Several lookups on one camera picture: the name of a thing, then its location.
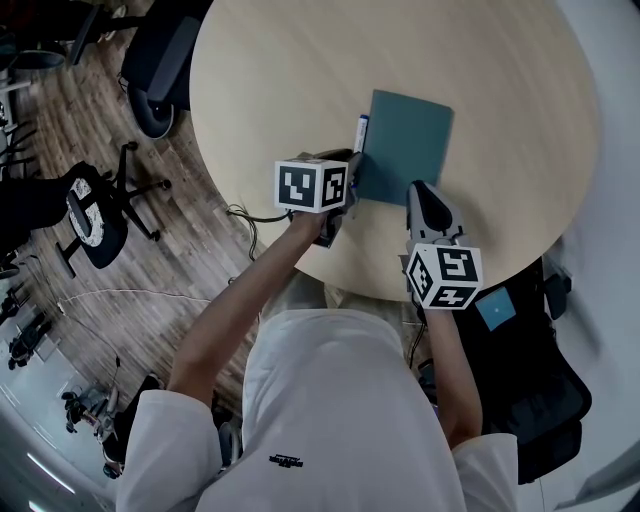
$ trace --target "wooden floor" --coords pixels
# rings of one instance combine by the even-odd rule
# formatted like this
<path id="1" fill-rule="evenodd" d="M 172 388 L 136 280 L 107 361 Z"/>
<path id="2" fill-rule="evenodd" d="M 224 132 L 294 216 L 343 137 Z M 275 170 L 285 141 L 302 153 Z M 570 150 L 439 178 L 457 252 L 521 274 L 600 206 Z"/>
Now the wooden floor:
<path id="1" fill-rule="evenodd" d="M 130 13 L 144 14 L 151 3 L 132 0 Z M 37 125 L 32 147 L 42 177 L 60 176 L 81 160 L 100 172 L 115 171 L 120 146 L 136 140 L 140 147 L 129 160 L 136 183 L 161 178 L 173 182 L 172 190 L 153 191 L 134 203 L 149 228 L 162 231 L 161 240 L 147 240 L 130 224 L 123 251 L 106 269 L 96 270 L 79 250 L 71 260 L 77 277 L 66 276 L 54 247 L 57 241 L 63 247 L 71 242 L 68 219 L 35 231 L 23 252 L 39 257 L 40 263 L 26 260 L 35 279 L 29 287 L 54 318 L 52 337 L 61 338 L 60 349 L 71 363 L 89 380 L 108 386 L 115 370 L 108 344 L 117 350 L 123 404 L 149 371 L 168 380 L 173 354 L 191 322 L 206 301 L 250 263 L 248 233 L 225 214 L 226 205 L 200 157 L 189 114 L 183 113 L 163 140 L 150 141 L 139 133 L 117 79 L 133 32 L 88 47 L 76 67 L 32 76 L 35 84 L 16 95 L 15 105 L 19 120 Z M 68 317 L 60 314 L 56 302 Z M 408 329 L 409 337 L 413 326 Z M 255 333 L 256 326 L 218 380 L 218 394 L 236 412 Z"/>

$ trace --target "chair armrest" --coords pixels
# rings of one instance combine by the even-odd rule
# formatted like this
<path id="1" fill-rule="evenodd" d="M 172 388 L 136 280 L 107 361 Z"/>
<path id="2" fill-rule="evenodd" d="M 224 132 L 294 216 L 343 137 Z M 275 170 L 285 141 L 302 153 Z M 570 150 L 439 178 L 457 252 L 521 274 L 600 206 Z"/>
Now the chair armrest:
<path id="1" fill-rule="evenodd" d="M 91 12 L 87 16 L 87 19 L 84 20 L 82 27 L 80 27 L 80 32 L 76 36 L 76 39 L 73 42 L 73 46 L 71 47 L 71 53 L 69 54 L 69 61 L 71 62 L 72 66 L 75 66 L 78 64 L 78 62 L 80 62 L 82 52 L 89 43 L 89 34 L 94 28 L 94 24 L 98 19 L 98 14 L 102 12 L 103 7 L 103 5 L 95 5 L 93 9 L 91 9 Z"/>
<path id="2" fill-rule="evenodd" d="M 571 291 L 571 279 L 553 274 L 544 282 L 549 314 L 552 320 L 560 318 L 567 309 L 567 294 Z"/>
<path id="3" fill-rule="evenodd" d="M 75 193 L 75 190 L 69 192 L 67 196 L 67 200 L 69 201 L 69 207 L 71 208 L 71 212 L 73 216 L 78 221 L 78 225 L 85 236 L 91 235 L 91 222 L 89 221 L 89 217 L 87 217 L 84 208 L 80 204 L 80 198 L 78 194 Z"/>
<path id="4" fill-rule="evenodd" d="M 190 16 L 186 16 L 180 22 L 151 79 L 147 91 L 149 101 L 157 103 L 166 101 L 189 57 L 189 53 L 196 44 L 200 25 L 200 21 Z"/>

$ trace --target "white t-shirt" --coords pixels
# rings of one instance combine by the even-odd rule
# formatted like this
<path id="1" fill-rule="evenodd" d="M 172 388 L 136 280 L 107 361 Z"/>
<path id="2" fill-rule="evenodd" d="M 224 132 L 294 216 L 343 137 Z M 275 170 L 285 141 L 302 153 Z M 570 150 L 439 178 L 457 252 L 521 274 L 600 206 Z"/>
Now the white t-shirt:
<path id="1" fill-rule="evenodd" d="M 453 454 L 385 321 L 350 310 L 281 313 L 260 328 L 245 373 L 238 463 L 217 474 L 211 412 L 145 391 L 117 510 L 511 511 L 516 438 Z"/>

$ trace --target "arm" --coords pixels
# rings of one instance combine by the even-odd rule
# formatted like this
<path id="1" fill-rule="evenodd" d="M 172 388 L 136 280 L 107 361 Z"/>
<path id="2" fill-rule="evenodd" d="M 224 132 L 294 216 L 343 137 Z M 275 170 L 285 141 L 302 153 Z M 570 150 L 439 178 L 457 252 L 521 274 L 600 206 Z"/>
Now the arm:
<path id="1" fill-rule="evenodd" d="M 425 310 L 425 316 L 436 367 L 438 417 L 453 450 L 481 434 L 480 396 L 451 312 Z"/>
<path id="2" fill-rule="evenodd" d="M 169 391 L 211 407 L 218 373 L 316 239 L 324 219 L 323 214 L 296 214 L 283 235 L 207 306 L 176 352 Z"/>

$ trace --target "black cable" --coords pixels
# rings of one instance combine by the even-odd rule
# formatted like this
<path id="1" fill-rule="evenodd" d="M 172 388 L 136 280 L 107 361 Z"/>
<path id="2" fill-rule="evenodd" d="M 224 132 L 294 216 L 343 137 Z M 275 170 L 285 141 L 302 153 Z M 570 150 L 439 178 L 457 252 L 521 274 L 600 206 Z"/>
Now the black cable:
<path id="1" fill-rule="evenodd" d="M 420 330 L 418 331 L 418 335 L 416 336 L 416 339 L 414 340 L 414 342 L 411 344 L 411 348 L 409 349 L 409 368 L 413 367 L 413 356 L 416 352 L 416 349 L 418 348 L 418 345 L 420 344 L 420 340 L 422 339 L 422 335 L 424 334 L 424 331 L 427 327 L 427 319 L 424 316 L 424 310 L 422 309 L 422 307 L 420 306 L 420 304 L 418 304 L 415 300 L 415 298 L 413 297 L 413 294 L 411 294 L 411 303 L 415 306 L 416 308 L 416 314 L 418 315 L 418 318 L 420 319 Z"/>
<path id="2" fill-rule="evenodd" d="M 116 385 L 116 377 L 118 376 L 118 370 L 120 369 L 120 358 L 116 355 L 116 371 L 113 372 L 113 379 L 111 379 L 111 386 L 109 387 L 109 392 L 113 390 L 113 387 Z"/>
<path id="3" fill-rule="evenodd" d="M 542 496 L 542 512 L 547 512 L 547 506 L 544 504 L 544 491 L 542 490 L 542 478 L 538 478 L 540 484 L 540 495 Z"/>
<path id="4" fill-rule="evenodd" d="M 98 338 L 102 343 L 104 343 L 107 347 L 109 347 L 113 351 L 114 355 L 116 356 L 116 371 L 117 371 L 117 368 L 120 366 L 120 358 L 118 357 L 118 351 L 116 350 L 116 348 L 109 341 L 107 341 L 105 338 L 100 336 L 96 331 L 94 331 L 91 327 L 89 327 L 87 324 L 81 322 L 77 318 L 70 316 L 68 313 L 63 313 L 62 315 L 65 318 L 68 318 L 69 320 L 71 320 L 72 322 L 75 322 L 78 325 L 82 326 L 85 330 L 90 332 L 93 336 Z"/>
<path id="5" fill-rule="evenodd" d="M 289 211 L 287 211 L 287 213 L 279 217 L 253 217 L 249 215 L 249 212 L 246 208 L 240 206 L 239 204 L 230 204 L 225 213 L 227 215 L 233 215 L 234 217 L 244 219 L 249 225 L 249 234 L 251 236 L 251 245 L 249 246 L 249 259 L 251 261 L 256 261 L 255 250 L 256 246 L 258 245 L 258 228 L 256 226 L 256 222 L 269 224 L 272 222 L 280 222 L 281 220 L 284 220 L 289 216 Z"/>
<path id="6" fill-rule="evenodd" d="M 424 334 L 424 330 L 426 328 L 426 324 L 422 324 L 420 326 L 420 330 L 418 331 L 418 335 L 416 336 L 415 341 L 413 342 L 413 345 L 411 347 L 411 352 L 409 354 L 409 368 L 411 368 L 413 366 L 413 355 L 416 352 L 416 348 L 418 348 L 418 344 L 420 343 L 420 340 L 422 339 L 422 335 Z"/>

